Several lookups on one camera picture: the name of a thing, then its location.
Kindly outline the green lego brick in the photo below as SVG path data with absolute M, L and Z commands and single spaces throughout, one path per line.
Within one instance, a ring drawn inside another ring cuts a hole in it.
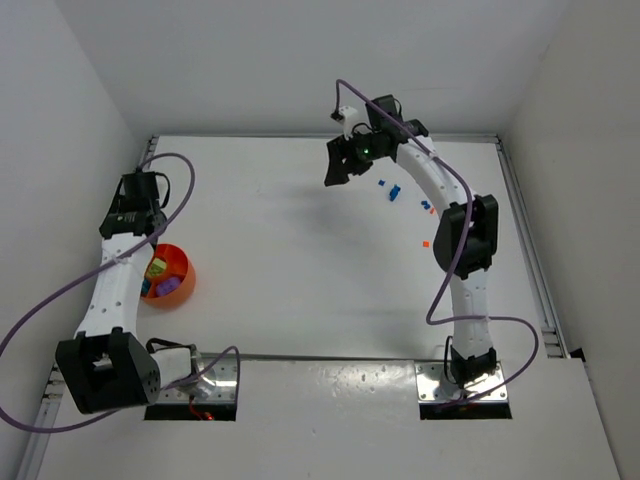
M 160 257 L 154 257 L 147 266 L 145 276 L 147 278 L 157 278 L 162 276 L 167 270 L 167 263 Z

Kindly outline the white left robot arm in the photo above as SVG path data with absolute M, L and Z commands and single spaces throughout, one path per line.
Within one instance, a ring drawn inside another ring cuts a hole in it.
M 196 271 L 178 246 L 158 241 L 168 195 L 157 172 L 122 176 L 99 232 L 102 270 L 74 337 L 58 343 L 55 360 L 78 410 L 93 414 L 154 404 L 162 389 L 192 385 L 193 345 L 140 342 L 140 303 L 174 310 L 195 289 Z

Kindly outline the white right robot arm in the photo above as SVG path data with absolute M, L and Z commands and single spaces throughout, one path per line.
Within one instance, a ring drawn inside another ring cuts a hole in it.
M 346 184 L 351 177 L 367 172 L 374 161 L 389 157 L 435 207 L 439 225 L 432 249 L 446 274 L 455 318 L 445 377 L 464 387 L 493 372 L 497 365 L 486 294 L 488 270 L 497 251 L 497 200 L 464 185 L 444 165 L 422 123 L 403 119 L 393 96 L 375 99 L 366 110 L 367 122 L 361 122 L 359 112 L 349 106 L 332 112 L 342 134 L 327 144 L 324 184 Z

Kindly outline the orange divided round container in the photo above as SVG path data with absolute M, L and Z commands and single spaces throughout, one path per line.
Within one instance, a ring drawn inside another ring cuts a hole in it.
M 195 268 L 185 251 L 161 243 L 144 271 L 140 296 L 154 308 L 175 309 L 191 297 L 195 282 Z

